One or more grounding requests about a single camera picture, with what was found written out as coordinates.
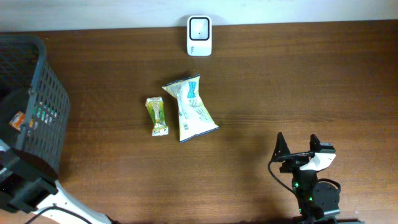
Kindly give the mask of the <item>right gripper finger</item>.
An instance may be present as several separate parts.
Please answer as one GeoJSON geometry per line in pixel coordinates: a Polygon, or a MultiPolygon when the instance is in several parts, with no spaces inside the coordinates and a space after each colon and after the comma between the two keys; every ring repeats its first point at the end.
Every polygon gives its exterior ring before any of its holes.
{"type": "Polygon", "coordinates": [[[312,152],[320,152],[320,140],[317,138],[315,134],[310,136],[310,150],[312,152]]]}
{"type": "Polygon", "coordinates": [[[273,161],[278,161],[280,157],[283,156],[288,156],[290,155],[290,150],[287,146],[287,143],[284,139],[284,136],[281,132],[277,134],[277,140],[276,140],[276,145],[274,152],[272,154],[272,160],[273,161]]]}

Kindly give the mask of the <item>green yellow snack packet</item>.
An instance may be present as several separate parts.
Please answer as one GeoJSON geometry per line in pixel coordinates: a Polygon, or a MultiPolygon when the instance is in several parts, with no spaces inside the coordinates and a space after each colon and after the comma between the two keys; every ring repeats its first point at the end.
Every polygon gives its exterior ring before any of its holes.
{"type": "Polygon", "coordinates": [[[146,99],[146,108],[154,124],[152,136],[168,135],[169,127],[165,121],[164,102],[162,97],[159,96],[146,99]]]}

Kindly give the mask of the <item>orange tissue pack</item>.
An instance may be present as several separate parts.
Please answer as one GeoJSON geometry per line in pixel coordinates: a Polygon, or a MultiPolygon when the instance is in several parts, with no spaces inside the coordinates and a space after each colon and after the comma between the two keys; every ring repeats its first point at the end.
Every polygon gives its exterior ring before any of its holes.
{"type": "Polygon", "coordinates": [[[25,114],[18,111],[10,120],[9,124],[17,131],[21,131],[21,126],[25,120],[25,114]]]}

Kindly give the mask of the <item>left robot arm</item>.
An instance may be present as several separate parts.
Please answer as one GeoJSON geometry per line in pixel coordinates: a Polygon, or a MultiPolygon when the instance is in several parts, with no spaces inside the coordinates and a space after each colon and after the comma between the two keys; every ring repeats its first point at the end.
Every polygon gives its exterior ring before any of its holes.
{"type": "Polygon", "coordinates": [[[16,149],[1,141],[1,209],[43,215],[57,223],[116,223],[62,187],[59,162],[42,148],[16,149]]]}

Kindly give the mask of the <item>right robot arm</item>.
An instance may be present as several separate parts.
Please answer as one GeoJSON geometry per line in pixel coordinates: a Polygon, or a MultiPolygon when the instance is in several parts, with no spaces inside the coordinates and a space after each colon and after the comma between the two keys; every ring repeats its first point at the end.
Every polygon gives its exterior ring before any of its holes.
{"type": "Polygon", "coordinates": [[[319,179],[317,174],[328,168],[336,157],[332,144],[310,136],[310,150],[291,153],[282,133],[277,134],[275,149],[267,165],[270,175],[298,202],[299,217],[295,223],[338,223],[341,185],[330,179],[319,179]],[[279,172],[292,174],[292,186],[288,187],[271,171],[271,164],[280,162],[279,172]]]}

